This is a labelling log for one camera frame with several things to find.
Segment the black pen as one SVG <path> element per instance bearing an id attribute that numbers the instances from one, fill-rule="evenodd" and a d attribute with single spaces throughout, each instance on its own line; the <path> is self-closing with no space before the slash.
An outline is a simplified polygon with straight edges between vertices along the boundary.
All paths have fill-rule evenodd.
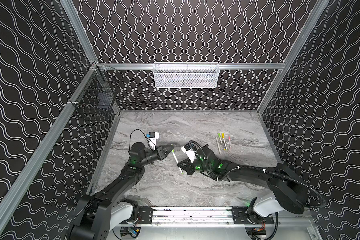
<path id="1" fill-rule="evenodd" d="M 172 154 L 173 154 L 174 159 L 175 159 L 175 161 L 176 161 L 177 167 L 178 167 L 179 170 L 180 170 L 180 173 L 181 173 L 181 174 L 184 174 L 183 170 L 178 166 L 179 161 L 178 161 L 178 158 L 177 158 L 176 154 L 175 154 L 175 153 L 172 153 Z"/>

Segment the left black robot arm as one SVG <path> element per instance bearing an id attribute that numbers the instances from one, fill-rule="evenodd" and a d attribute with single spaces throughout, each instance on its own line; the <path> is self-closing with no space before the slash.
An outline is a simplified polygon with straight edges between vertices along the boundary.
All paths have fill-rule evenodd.
<path id="1" fill-rule="evenodd" d="M 138 204 L 123 199 L 123 195 L 142 179 L 146 165 L 164 160 L 173 149 L 173 146 L 167 145 L 151 150 L 144 143 L 134 143 L 120 175 L 103 190 L 81 197 L 66 239 L 106 240 L 123 221 L 137 220 Z"/>

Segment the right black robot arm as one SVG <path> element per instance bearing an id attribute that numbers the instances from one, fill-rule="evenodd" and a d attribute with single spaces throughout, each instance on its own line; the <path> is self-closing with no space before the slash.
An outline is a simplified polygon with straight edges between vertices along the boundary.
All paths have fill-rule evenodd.
<path id="1" fill-rule="evenodd" d="M 251 216 L 265 218 L 280 211 L 300 215 L 305 211 L 308 189 L 283 164 L 266 168 L 241 165 L 221 160 L 208 145 L 201 147 L 196 143 L 188 143 L 181 150 L 187 158 L 177 165 L 190 176 L 198 171 L 216 182 L 243 182 L 266 188 L 251 200 L 248 207 Z"/>

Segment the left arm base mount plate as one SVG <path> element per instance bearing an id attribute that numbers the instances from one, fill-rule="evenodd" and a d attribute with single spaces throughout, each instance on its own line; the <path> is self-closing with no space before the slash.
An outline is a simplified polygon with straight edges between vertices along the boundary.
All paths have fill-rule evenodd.
<path id="1" fill-rule="evenodd" d="M 131 217 L 126 220 L 130 224 L 151 224 L 153 218 L 153 209 L 150 207 L 133 208 Z"/>

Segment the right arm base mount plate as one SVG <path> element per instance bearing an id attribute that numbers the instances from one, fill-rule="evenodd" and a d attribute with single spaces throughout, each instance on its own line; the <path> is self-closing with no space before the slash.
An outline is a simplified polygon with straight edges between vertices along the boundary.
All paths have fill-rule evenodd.
<path id="1" fill-rule="evenodd" d="M 261 217 L 248 207 L 233 207 L 232 217 L 235 225 L 273 225 L 275 223 L 273 217 Z"/>

